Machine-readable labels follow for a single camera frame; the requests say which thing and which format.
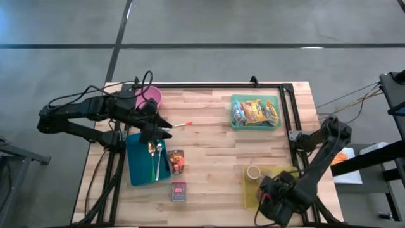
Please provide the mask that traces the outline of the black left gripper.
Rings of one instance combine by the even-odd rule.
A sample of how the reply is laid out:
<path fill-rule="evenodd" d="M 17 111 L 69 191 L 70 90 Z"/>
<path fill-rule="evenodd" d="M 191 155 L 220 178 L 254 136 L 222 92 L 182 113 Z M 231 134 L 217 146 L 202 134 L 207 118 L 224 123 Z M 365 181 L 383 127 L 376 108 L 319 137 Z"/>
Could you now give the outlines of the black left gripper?
<path fill-rule="evenodd" d="M 173 125 L 161 117 L 160 114 L 157 114 L 157 103 L 153 99 L 147 100 L 142 108 L 135 108 L 135 110 L 140 115 L 139 119 L 145 122 L 140 128 L 140 142 L 148 143 L 151 141 L 156 143 L 160 140 L 172 138 L 172 135 L 168 131 L 158 128 L 173 127 Z"/>

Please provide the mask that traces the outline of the gold spoon teal handle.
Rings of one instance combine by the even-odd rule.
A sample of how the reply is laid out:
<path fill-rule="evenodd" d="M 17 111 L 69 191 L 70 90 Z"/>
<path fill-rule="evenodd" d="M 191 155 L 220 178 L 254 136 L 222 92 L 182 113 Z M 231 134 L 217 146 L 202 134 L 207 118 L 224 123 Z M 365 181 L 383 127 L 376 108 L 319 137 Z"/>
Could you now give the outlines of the gold spoon teal handle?
<path fill-rule="evenodd" d="M 154 154 L 156 152 L 156 145 L 153 142 L 148 142 L 148 152 L 151 155 L 151 182 L 156 180 L 156 174 L 154 170 Z"/>

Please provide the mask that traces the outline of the brown orange snack pack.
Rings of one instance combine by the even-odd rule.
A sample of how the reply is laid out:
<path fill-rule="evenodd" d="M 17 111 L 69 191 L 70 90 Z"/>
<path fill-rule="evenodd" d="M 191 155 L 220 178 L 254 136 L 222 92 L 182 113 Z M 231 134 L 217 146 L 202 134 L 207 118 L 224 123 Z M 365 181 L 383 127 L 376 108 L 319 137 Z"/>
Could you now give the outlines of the brown orange snack pack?
<path fill-rule="evenodd" d="M 180 175 L 184 170 L 184 163 L 185 163 L 184 151 L 173 150 L 169 151 L 168 155 L 172 174 Z"/>

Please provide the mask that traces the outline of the round silver can white label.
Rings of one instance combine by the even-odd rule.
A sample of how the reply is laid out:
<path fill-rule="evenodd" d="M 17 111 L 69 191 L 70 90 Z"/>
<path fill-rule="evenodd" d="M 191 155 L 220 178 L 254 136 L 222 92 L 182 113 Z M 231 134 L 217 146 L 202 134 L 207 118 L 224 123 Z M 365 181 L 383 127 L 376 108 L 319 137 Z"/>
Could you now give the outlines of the round silver can white label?
<path fill-rule="evenodd" d="M 246 168 L 246 175 L 249 179 L 255 181 L 260 177 L 261 171 L 260 171 L 259 167 L 255 166 L 255 165 L 251 165 Z"/>

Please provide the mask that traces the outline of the yellow Maruchan ramen pack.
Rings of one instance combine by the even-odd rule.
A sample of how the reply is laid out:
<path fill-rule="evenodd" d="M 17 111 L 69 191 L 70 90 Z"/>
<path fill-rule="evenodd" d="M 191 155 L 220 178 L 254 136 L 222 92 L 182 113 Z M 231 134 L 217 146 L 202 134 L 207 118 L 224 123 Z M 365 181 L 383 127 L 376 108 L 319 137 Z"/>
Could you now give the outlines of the yellow Maruchan ramen pack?
<path fill-rule="evenodd" d="M 246 125 L 260 124 L 268 121 L 268 117 L 263 111 L 260 99 L 242 102 L 241 107 L 243 108 L 246 117 Z"/>

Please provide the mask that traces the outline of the silver metal spoon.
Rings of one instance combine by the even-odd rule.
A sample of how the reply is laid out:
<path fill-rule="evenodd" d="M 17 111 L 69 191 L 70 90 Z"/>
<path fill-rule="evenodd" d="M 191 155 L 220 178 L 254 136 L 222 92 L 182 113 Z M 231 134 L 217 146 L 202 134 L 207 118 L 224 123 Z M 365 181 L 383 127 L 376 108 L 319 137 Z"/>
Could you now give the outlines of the silver metal spoon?
<path fill-rule="evenodd" d="M 160 173 L 161 152 L 163 150 L 163 146 L 162 146 L 161 142 L 157 143 L 156 149 L 157 149 L 157 152 L 158 152 L 158 165 L 157 165 L 157 170 L 156 170 L 156 179 L 155 179 L 155 181 L 158 181 L 159 180 L 159 173 Z"/>

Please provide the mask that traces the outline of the orange tipped white stick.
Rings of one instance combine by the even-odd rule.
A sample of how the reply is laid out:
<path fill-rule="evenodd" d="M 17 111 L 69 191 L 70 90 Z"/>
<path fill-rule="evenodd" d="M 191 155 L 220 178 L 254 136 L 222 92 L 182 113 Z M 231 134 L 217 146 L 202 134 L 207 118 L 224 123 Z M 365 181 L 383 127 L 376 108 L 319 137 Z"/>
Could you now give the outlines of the orange tipped white stick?
<path fill-rule="evenodd" d="M 172 127 L 169 127 L 169 128 L 162 128 L 162 129 L 170 130 L 170 129 L 174 129 L 174 128 L 177 128 L 177 127 L 183 127 L 183 126 L 192 125 L 192 124 L 193 124 L 193 122 L 185 122 L 185 123 L 173 125 Z"/>

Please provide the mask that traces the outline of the yellow plastic tray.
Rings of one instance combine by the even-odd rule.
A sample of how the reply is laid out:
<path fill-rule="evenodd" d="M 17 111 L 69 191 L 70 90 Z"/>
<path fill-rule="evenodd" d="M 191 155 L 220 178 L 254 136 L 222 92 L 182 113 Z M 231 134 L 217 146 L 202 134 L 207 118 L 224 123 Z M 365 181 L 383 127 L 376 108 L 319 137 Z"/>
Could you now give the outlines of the yellow plastic tray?
<path fill-rule="evenodd" d="M 278 175 L 281 171 L 291 172 L 297 171 L 295 167 L 259 167 L 261 173 L 266 173 L 270 177 Z M 248 168 L 243 169 L 243 192 L 244 192 L 244 206 L 247 209 L 253 210 L 258 207 L 258 200 L 256 199 L 256 191 L 259 184 L 251 179 L 247 174 Z M 298 177 L 298 173 L 292 174 L 294 177 Z"/>

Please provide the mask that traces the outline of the pink plastic bowl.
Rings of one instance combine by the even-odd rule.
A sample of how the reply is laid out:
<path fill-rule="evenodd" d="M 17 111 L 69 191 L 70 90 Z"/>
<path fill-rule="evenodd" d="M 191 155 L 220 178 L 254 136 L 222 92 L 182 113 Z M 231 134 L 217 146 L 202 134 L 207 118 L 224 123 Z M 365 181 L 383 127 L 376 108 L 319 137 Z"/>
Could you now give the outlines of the pink plastic bowl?
<path fill-rule="evenodd" d="M 149 99 L 153 99 L 157 103 L 158 108 L 161 106 L 163 95 L 157 87 L 151 86 L 148 90 L 144 89 L 143 92 L 144 93 L 141 94 L 142 90 L 139 89 L 135 93 L 136 95 L 138 95 L 135 103 L 136 108 L 142 108 L 146 104 L 146 101 Z"/>

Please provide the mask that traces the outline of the teal plastic tray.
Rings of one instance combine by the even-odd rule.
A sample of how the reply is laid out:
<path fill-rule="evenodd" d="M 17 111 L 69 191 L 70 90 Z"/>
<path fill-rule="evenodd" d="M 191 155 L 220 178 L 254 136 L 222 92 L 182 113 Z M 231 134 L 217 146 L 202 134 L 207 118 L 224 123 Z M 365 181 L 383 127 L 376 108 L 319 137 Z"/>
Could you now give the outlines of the teal plastic tray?
<path fill-rule="evenodd" d="M 126 138 L 128 167 L 130 183 L 132 186 L 144 186 L 156 181 L 163 181 L 171 177 L 171 168 L 165 142 L 161 153 L 155 152 L 154 156 L 148 152 L 147 144 L 139 141 L 140 133 L 129 135 Z"/>

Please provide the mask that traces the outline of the green plastic bin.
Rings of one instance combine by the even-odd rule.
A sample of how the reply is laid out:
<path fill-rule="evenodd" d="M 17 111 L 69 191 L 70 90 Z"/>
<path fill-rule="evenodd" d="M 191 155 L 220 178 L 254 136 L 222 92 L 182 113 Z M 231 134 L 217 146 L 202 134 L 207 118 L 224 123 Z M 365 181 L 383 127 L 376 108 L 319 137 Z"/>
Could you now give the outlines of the green plastic bin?
<path fill-rule="evenodd" d="M 268 96 L 268 95 L 245 95 L 245 94 L 233 94 L 231 96 L 231 125 L 233 127 L 234 130 L 275 130 L 277 128 L 279 128 L 281 126 L 280 120 L 279 123 L 276 126 L 272 126 L 269 124 L 268 121 L 266 122 L 262 122 L 262 123 L 257 123 L 257 124 L 253 124 L 253 125 L 246 125 L 244 123 L 244 125 L 234 125 L 234 123 L 232 122 L 232 108 L 234 105 L 234 100 L 238 99 L 240 102 L 240 105 L 242 102 L 245 101 L 253 101 L 253 100 L 257 100 L 260 99 L 261 100 L 261 104 L 263 107 L 263 111 L 266 115 L 266 102 L 267 101 L 271 101 L 274 105 L 274 107 L 277 110 L 278 116 L 280 117 L 280 111 L 279 111 L 279 104 L 278 104 L 278 97 L 277 96 Z"/>

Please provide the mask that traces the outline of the white paper sheet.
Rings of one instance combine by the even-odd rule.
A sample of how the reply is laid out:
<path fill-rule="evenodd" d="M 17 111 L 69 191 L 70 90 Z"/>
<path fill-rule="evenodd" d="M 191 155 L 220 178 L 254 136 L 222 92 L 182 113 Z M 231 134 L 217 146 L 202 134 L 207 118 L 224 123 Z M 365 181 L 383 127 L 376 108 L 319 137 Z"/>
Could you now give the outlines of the white paper sheet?
<path fill-rule="evenodd" d="M 343 148 L 342 151 L 347 153 L 349 159 L 355 157 L 354 150 L 352 148 Z M 360 172 L 358 170 L 349 172 L 347 174 L 334 176 L 333 180 L 336 184 L 362 184 L 363 183 Z"/>

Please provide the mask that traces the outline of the pale yellow snack pack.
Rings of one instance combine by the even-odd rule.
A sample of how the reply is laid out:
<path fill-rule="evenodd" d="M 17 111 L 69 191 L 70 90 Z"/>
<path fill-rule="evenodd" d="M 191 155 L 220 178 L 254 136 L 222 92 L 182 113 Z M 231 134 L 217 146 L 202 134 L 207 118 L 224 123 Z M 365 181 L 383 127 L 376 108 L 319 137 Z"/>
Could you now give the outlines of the pale yellow snack pack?
<path fill-rule="evenodd" d="M 276 126 L 279 123 L 280 117 L 278 116 L 277 110 L 274 107 L 273 103 L 271 101 L 267 101 L 265 108 L 269 124 L 272 126 Z"/>

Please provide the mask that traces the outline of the white box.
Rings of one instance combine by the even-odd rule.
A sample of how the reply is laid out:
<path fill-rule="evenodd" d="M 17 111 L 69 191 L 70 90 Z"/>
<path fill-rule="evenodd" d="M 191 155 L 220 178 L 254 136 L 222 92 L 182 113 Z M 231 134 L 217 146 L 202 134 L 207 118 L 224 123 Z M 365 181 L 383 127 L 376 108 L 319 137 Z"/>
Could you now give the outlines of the white box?
<path fill-rule="evenodd" d="M 372 151 L 374 151 L 374 150 L 383 148 L 383 147 L 385 147 L 385 146 L 387 146 L 387 145 L 388 145 L 387 142 L 378 142 L 378 143 L 376 143 L 376 144 L 372 144 L 371 146 L 368 146 L 368 147 L 366 147 L 366 148 L 363 148 L 363 149 L 359 152 L 359 154 L 360 154 L 360 155 L 364 155 L 364 154 L 367 154 L 367 153 L 372 152 Z"/>

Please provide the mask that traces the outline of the black equipment stand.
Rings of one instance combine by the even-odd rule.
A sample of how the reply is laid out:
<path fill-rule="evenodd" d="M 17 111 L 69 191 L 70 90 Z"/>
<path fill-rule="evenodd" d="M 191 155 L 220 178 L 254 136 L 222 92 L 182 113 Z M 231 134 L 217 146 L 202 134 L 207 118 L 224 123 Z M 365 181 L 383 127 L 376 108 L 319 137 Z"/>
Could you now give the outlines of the black equipment stand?
<path fill-rule="evenodd" d="M 401 140 L 364 155 L 359 154 L 363 148 L 353 144 L 356 156 L 333 165 L 332 173 L 338 176 L 376 165 L 382 166 L 386 162 L 393 161 L 395 168 L 389 170 L 381 168 L 383 181 L 388 183 L 400 180 L 405 187 L 405 70 L 381 74 L 379 79 L 380 87 L 389 105 L 387 113 L 394 117 Z"/>

